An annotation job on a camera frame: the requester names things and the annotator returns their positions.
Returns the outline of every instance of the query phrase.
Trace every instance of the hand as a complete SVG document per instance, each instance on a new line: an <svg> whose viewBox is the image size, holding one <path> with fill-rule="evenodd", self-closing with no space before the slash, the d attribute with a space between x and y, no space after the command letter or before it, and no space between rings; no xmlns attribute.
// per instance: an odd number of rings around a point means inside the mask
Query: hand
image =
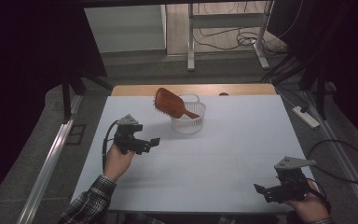
<svg viewBox="0 0 358 224"><path fill-rule="evenodd" d="M134 154L134 151L129 151L129 153L123 155L118 146L112 144L106 155L106 165L103 174L114 182L117 182L130 167Z"/></svg>
<svg viewBox="0 0 358 224"><path fill-rule="evenodd" d="M311 188L317 190L312 181L309 180L308 183L310 184ZM303 201L290 200L284 203L293 207L301 220L306 223L329 217L327 209L325 208L322 200L310 192L307 194L307 197Z"/></svg>

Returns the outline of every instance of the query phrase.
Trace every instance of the orange brush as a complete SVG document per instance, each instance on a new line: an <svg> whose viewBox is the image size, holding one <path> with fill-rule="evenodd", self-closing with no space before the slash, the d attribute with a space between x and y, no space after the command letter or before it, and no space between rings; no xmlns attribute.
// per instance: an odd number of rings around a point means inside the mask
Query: orange brush
<svg viewBox="0 0 358 224"><path fill-rule="evenodd" d="M182 98L164 88L159 88L156 93L155 107L157 110L176 119L181 118L184 114L191 119L199 117L199 115L186 110Z"/></svg>

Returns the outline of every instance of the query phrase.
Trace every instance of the aluminum rail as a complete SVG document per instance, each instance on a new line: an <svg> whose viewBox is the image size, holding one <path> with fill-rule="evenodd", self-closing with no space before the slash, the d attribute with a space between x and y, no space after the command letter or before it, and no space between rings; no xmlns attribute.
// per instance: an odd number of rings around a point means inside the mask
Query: aluminum rail
<svg viewBox="0 0 358 224"><path fill-rule="evenodd" d="M337 139L333 130L331 129L330 125L326 120L323 120L320 116L318 111L315 108L315 101L312 98L310 92L301 92L301 94L306 98L310 105L310 111L312 115L319 121L322 128L322 133L325 139ZM339 166L341 167L342 172L348 179L358 180L358 172L356 171L353 163L351 162L350 158L348 157L347 153L345 152L344 148L341 144L332 143L333 147L333 154L335 155ZM358 198L358 184L351 184L351 187Z"/></svg>
<svg viewBox="0 0 358 224"><path fill-rule="evenodd" d="M83 96L76 95L74 100L72 101L72 115L68 119L67 123L61 125L61 128L57 133L57 136L53 142L53 145L50 148L48 156L46 157L45 163L40 170L39 176L34 182L34 187L32 188L30 195L28 196L27 202L22 208L20 217L17 220L18 224L32 223L32 221L34 220L34 215L36 214L37 208L42 201L43 195L48 186L48 182L61 155L65 140L69 132L71 131L77 109L82 99Z"/></svg>

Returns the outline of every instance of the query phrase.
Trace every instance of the white table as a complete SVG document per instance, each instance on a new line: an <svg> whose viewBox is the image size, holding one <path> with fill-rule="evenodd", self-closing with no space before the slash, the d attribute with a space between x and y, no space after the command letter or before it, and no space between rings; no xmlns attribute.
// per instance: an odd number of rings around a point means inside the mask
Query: white table
<svg viewBox="0 0 358 224"><path fill-rule="evenodd" d="M153 99L108 97L74 198L102 173L102 144L110 124L131 114L144 125L136 138L161 140L150 153L135 155L117 183L109 210L226 214L290 210L284 204L266 203L253 185L279 185L274 164L284 156L304 159L279 95L201 96L205 120L194 135L177 133L171 120L156 111ZM312 178L309 168L303 173Z"/></svg>

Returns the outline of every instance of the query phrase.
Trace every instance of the white basket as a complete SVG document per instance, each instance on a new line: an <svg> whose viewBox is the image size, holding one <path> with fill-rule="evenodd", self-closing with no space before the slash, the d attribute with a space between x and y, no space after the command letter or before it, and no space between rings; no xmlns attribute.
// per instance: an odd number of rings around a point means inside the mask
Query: white basket
<svg viewBox="0 0 358 224"><path fill-rule="evenodd" d="M197 133L202 127L202 123L205 115L205 104L200 102L199 96L195 93L185 92L180 94L179 96L184 96L184 95L192 95L197 97L196 102L185 102L185 108L186 110L198 114L200 116L196 119L176 119L171 117L172 127L179 133L184 133L184 134Z"/></svg>

